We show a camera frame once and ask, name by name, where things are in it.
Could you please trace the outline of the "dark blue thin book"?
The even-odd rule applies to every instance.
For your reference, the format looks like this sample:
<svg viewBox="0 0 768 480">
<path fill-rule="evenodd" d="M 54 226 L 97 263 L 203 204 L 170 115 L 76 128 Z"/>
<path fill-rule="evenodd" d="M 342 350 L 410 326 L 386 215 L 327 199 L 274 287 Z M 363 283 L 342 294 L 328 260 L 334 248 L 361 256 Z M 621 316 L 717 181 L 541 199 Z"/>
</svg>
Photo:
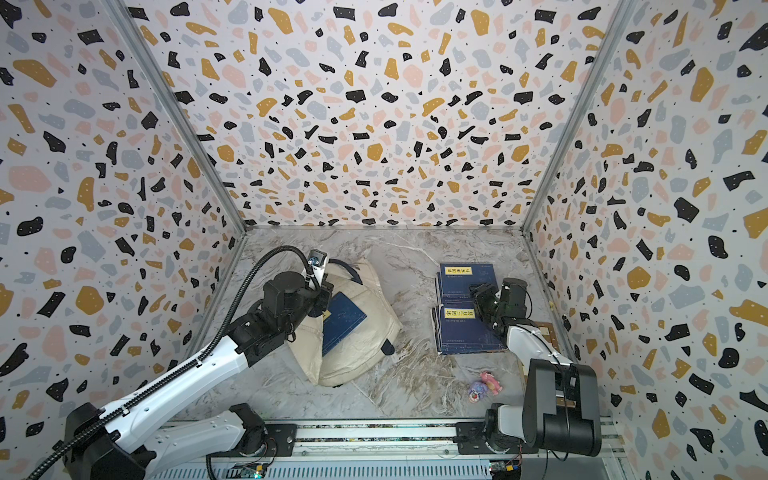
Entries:
<svg viewBox="0 0 768 480">
<path fill-rule="evenodd" d="M 484 283 L 496 283 L 491 263 L 441 263 L 436 276 L 437 299 L 440 303 L 470 299 L 470 288 Z"/>
<path fill-rule="evenodd" d="M 476 317 L 469 300 L 434 307 L 432 321 L 439 355 L 496 353 L 507 349 Z"/>
<path fill-rule="evenodd" d="M 348 296 L 342 292 L 335 294 L 323 316 L 322 355 L 328 355 L 366 318 L 366 313 Z"/>
</svg>

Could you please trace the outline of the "beige canvas floral tote bag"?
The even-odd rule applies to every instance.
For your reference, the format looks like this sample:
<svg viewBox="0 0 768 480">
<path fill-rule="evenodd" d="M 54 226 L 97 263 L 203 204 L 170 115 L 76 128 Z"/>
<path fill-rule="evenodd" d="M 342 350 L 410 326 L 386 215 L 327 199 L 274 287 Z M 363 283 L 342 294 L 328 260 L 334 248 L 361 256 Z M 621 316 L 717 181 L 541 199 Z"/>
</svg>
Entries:
<svg viewBox="0 0 768 480">
<path fill-rule="evenodd" d="M 322 355 L 323 316 L 306 317 L 289 348 L 310 383 L 337 387 L 350 382 L 395 352 L 402 323 L 383 294 L 373 266 L 362 260 L 348 264 L 332 259 L 325 270 L 332 297 L 342 292 L 367 318 L 326 356 Z"/>
</svg>

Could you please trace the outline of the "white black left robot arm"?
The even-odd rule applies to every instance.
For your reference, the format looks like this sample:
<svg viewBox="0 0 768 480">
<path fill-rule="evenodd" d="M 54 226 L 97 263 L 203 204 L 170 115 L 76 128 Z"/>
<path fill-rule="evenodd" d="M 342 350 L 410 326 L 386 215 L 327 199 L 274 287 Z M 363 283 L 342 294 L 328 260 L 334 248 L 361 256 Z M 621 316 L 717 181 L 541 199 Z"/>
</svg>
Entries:
<svg viewBox="0 0 768 480">
<path fill-rule="evenodd" d="M 192 358 L 127 396 L 122 405 L 99 409 L 87 403 L 66 422 L 72 448 L 63 456 L 73 479 L 145 479 L 196 457 L 267 446 L 262 418 L 247 404 L 233 405 L 185 427 L 165 423 L 192 401 L 294 341 L 306 317 L 322 315 L 334 286 L 313 288 L 298 272 L 282 272 L 263 287 L 263 297 L 232 321 L 204 359 Z"/>
</svg>

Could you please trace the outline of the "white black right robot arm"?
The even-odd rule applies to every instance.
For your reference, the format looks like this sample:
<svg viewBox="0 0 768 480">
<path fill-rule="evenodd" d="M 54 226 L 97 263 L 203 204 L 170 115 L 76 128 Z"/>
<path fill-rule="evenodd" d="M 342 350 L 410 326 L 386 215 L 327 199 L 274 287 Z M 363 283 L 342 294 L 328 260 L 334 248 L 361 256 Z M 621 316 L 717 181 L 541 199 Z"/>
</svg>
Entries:
<svg viewBox="0 0 768 480">
<path fill-rule="evenodd" d="M 597 456 L 602 448 L 597 375 L 557 351 L 528 317 L 527 284 L 506 278 L 501 286 L 474 285 L 470 294 L 476 317 L 527 370 L 523 403 L 495 403 L 487 410 L 488 448 Z"/>
</svg>

